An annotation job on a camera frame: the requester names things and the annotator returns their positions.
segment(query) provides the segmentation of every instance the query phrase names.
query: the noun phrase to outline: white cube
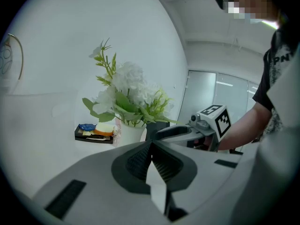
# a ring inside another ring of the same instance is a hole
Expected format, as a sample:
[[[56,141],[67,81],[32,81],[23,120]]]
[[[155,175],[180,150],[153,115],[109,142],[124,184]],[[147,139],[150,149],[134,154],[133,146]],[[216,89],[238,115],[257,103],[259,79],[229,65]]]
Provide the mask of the white cube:
[[[200,119],[207,121],[210,127],[216,131],[217,139],[220,142],[231,127],[231,120],[225,105],[211,105],[210,107],[197,112]]]

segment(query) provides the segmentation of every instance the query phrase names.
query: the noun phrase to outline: person's arm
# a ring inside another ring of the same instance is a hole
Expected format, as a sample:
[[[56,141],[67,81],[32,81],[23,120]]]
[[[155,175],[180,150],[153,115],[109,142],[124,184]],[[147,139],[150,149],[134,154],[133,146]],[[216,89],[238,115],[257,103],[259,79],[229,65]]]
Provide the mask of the person's arm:
[[[222,139],[219,150],[235,149],[252,142],[266,128],[272,113],[256,102],[240,120],[232,125]]]

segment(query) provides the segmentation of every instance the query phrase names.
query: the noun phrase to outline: blue packet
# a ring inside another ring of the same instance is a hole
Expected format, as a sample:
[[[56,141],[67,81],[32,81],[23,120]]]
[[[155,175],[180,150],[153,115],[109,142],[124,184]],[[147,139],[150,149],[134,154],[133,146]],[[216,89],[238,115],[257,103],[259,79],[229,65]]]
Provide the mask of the blue packet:
[[[94,125],[94,124],[79,124],[78,126],[81,130],[87,131],[87,132],[94,131],[96,128],[96,125]]]

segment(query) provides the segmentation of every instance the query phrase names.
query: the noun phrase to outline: shirt sleeve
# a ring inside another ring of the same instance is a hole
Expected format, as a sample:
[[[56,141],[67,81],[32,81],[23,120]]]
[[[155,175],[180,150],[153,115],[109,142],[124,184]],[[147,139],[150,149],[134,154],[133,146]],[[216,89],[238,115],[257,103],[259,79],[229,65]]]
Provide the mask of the shirt sleeve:
[[[269,111],[271,111],[274,106],[271,103],[269,97],[267,96],[267,91],[270,89],[270,76],[269,76],[270,65],[268,63],[268,55],[269,55],[269,51],[267,51],[263,57],[264,68],[263,68],[262,79],[252,99],[260,103],[261,105],[263,105]]]

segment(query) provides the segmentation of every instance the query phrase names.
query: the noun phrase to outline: person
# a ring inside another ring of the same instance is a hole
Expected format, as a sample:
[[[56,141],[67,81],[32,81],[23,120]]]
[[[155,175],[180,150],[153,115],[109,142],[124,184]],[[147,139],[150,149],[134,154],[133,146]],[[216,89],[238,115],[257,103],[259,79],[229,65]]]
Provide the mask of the person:
[[[262,79],[253,96],[256,103],[228,130],[219,150],[235,149],[252,142],[260,135],[264,137],[283,128],[280,117],[267,96],[267,91],[289,66],[299,43],[299,30],[293,20],[294,13],[291,9],[295,2],[296,0],[289,0],[288,3],[283,0],[233,0],[233,3],[245,10],[245,14],[250,14],[252,19],[277,22],[279,28],[272,37],[270,49],[263,57]],[[207,138],[204,144],[209,145],[210,142],[211,138]]]

